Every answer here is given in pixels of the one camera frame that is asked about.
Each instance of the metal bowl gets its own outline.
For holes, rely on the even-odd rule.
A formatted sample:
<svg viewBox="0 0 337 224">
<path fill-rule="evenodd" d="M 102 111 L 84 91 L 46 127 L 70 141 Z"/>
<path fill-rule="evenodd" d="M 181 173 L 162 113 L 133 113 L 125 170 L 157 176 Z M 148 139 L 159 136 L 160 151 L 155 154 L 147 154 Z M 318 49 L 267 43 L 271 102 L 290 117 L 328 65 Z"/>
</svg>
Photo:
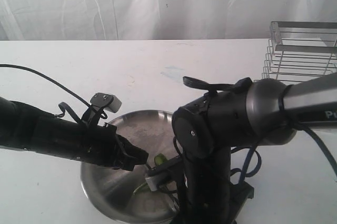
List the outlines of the metal bowl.
<svg viewBox="0 0 337 224">
<path fill-rule="evenodd" d="M 158 110 L 136 111 L 110 122 L 117 133 L 149 153 L 148 164 L 153 167 L 159 153 L 168 159 L 176 156 L 172 144 L 172 114 Z M 134 190 L 145 182 L 146 166 L 133 171 L 82 163 L 81 181 L 90 202 L 109 218 L 123 223 L 168 223 L 177 213 L 172 196 L 149 190 Z"/>
</svg>

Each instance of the metal wire rack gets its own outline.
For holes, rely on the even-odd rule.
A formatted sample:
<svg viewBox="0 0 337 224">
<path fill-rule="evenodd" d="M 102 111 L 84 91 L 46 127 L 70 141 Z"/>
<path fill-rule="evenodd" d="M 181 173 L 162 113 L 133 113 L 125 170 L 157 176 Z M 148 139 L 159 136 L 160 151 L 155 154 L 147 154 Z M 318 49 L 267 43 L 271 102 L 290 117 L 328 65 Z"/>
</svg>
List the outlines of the metal wire rack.
<svg viewBox="0 0 337 224">
<path fill-rule="evenodd" d="M 303 82 L 337 72 L 337 23 L 271 22 L 262 78 Z"/>
</svg>

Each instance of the white tabletop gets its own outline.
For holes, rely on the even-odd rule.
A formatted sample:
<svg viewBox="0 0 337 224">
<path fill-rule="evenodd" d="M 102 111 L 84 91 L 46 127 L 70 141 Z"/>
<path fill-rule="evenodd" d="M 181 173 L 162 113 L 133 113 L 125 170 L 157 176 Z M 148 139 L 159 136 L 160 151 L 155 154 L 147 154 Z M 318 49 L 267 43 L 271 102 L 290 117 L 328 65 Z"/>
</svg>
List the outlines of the white tabletop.
<svg viewBox="0 0 337 224">
<path fill-rule="evenodd" d="M 211 83 L 259 79 L 266 45 L 266 39 L 0 42 L 0 63 L 39 70 L 86 100 L 98 91 L 115 94 L 123 105 L 111 120 L 141 109 L 173 112 L 200 97 L 202 91 L 183 86 L 185 75 Z M 62 101 L 80 115 L 85 110 L 53 84 L 16 69 L 0 69 L 0 96 L 51 113 Z M 337 156 L 335 136 L 319 134 Z M 337 179 L 312 139 L 298 133 L 260 153 L 262 168 L 247 180 L 255 198 L 238 224 L 336 223 Z M 232 167 L 244 156 L 234 154 Z M 0 223 L 114 223 L 85 197 L 79 162 L 1 149 L 0 175 Z"/>
</svg>

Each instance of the white curtain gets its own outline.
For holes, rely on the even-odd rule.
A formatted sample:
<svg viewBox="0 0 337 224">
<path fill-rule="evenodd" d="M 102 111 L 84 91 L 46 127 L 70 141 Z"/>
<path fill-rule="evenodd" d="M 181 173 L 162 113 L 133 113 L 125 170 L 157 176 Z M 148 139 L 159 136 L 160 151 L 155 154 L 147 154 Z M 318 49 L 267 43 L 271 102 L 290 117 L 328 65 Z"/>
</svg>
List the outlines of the white curtain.
<svg viewBox="0 0 337 224">
<path fill-rule="evenodd" d="M 1 40 L 266 38 L 270 21 L 337 22 L 337 0 L 0 0 Z"/>
</svg>

